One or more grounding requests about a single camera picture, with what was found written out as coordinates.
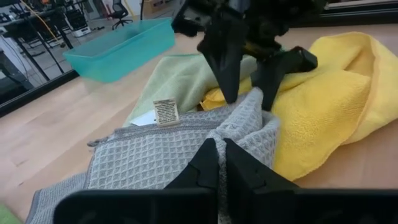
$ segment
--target office chair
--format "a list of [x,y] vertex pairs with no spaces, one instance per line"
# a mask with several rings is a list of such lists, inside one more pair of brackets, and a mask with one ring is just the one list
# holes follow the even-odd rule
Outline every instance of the office chair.
[[120,24],[124,26],[124,24],[127,24],[128,22],[132,22],[131,19],[123,19],[129,13],[127,9],[123,6],[121,0],[113,0],[112,8],[114,12],[109,16],[113,19],[119,19],[119,21],[112,26],[112,30],[117,29]]

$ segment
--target towel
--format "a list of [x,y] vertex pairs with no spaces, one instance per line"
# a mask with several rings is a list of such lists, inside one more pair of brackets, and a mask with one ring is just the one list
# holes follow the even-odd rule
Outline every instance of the towel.
[[3,204],[0,204],[0,224],[21,224],[22,222],[12,214],[12,212]]
[[[256,61],[244,57],[241,79],[255,70]],[[156,66],[123,126],[129,126],[132,119],[153,110],[154,100],[175,98],[180,113],[194,111],[203,95],[217,86],[217,80],[201,54],[166,56]]]
[[255,159],[272,167],[279,120],[261,111],[262,92],[254,88],[232,105],[186,113],[180,124],[130,126],[93,141],[88,171],[35,193],[27,224],[51,224],[55,206],[83,189],[163,189],[178,176],[206,139],[214,139],[220,164],[220,223],[229,220],[226,143],[232,139]]
[[[272,108],[282,123],[274,170],[289,180],[398,118],[398,58],[380,42],[350,32],[322,37],[310,51],[318,68],[286,75]],[[241,81],[241,93],[250,89],[250,78]],[[201,105],[225,105],[221,90],[209,91]]]

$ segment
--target wooden table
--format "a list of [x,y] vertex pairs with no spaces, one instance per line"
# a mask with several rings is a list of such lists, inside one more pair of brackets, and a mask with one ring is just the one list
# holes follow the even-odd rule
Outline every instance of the wooden table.
[[[309,45],[323,35],[363,31],[398,53],[396,25],[291,30],[280,41]],[[33,193],[83,172],[86,143],[112,133],[131,112],[154,67],[165,54],[196,51],[200,37],[177,35],[177,44],[122,80],[99,84],[77,78],[0,119],[0,202],[25,220]],[[398,121],[368,138],[340,147],[326,164],[300,179],[303,187],[398,187]]]

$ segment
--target towel label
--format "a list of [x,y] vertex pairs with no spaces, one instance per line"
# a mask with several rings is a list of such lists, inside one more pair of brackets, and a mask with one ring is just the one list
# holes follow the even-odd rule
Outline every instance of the towel label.
[[154,101],[156,123],[159,127],[175,125],[180,122],[175,99]]

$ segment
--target plastic container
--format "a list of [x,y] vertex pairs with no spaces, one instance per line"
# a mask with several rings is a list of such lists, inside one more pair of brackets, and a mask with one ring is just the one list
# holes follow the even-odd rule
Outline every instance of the plastic container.
[[114,82],[175,43],[171,18],[137,21],[71,49],[63,56],[80,76]]

